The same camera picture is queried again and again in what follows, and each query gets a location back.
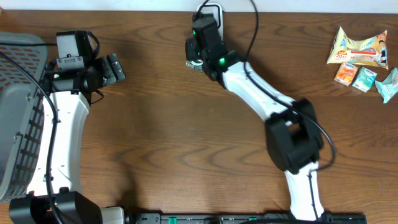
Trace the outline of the dark green square packet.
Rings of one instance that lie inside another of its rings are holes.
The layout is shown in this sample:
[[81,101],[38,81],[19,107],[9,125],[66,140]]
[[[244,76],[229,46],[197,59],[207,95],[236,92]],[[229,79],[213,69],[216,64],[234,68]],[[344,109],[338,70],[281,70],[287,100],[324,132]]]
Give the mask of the dark green square packet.
[[199,72],[203,71],[203,61],[202,60],[187,60],[186,66],[188,66],[194,70],[197,70]]

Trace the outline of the orange white tissue pack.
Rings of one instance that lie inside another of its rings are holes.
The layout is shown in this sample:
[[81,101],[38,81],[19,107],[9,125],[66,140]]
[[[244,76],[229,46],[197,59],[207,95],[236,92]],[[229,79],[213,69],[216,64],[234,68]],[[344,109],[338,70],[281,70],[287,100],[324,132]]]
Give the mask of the orange white tissue pack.
[[345,86],[350,86],[353,82],[354,77],[356,76],[357,71],[357,66],[343,62],[334,77],[334,81]]

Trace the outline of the teal tissue pack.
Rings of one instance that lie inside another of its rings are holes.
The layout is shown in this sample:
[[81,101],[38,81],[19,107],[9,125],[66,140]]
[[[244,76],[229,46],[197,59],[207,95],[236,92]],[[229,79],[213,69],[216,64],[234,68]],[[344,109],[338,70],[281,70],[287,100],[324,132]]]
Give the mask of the teal tissue pack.
[[358,72],[358,75],[356,76],[352,86],[366,93],[371,89],[376,76],[376,72],[363,67]]

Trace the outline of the cream snack bag blue trim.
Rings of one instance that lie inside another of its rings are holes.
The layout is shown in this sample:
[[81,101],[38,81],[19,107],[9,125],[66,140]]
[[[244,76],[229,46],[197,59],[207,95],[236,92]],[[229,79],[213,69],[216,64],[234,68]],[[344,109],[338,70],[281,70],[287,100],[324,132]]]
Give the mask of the cream snack bag blue trim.
[[365,40],[350,39],[340,27],[326,63],[350,63],[388,69],[387,30]]

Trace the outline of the light teal crinkled packet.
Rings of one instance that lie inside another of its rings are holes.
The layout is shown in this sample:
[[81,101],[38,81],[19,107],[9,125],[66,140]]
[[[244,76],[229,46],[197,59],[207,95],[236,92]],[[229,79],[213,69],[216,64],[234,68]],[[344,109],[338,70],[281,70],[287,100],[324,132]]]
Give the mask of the light teal crinkled packet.
[[382,81],[375,81],[377,91],[387,103],[397,93],[397,68],[392,69],[390,74]]

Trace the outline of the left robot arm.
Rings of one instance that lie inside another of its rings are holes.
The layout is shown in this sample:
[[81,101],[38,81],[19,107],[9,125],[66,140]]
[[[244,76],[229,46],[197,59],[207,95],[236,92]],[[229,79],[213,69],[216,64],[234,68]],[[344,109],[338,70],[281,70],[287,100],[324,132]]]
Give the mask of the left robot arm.
[[13,223],[127,223],[81,190],[81,140],[92,95],[125,79],[85,30],[58,32],[58,57],[35,35],[1,33],[1,202]]

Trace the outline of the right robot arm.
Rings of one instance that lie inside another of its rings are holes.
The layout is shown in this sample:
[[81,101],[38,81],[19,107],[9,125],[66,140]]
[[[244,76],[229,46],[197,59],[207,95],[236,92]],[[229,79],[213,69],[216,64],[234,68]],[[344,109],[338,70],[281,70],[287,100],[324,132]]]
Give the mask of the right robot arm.
[[314,123],[312,104],[283,95],[236,51],[228,50],[213,16],[193,16],[192,30],[193,36],[185,43],[187,60],[202,61],[210,80],[240,97],[263,120],[268,154],[287,179],[292,216],[321,220],[325,210],[318,193],[317,170],[323,140]]

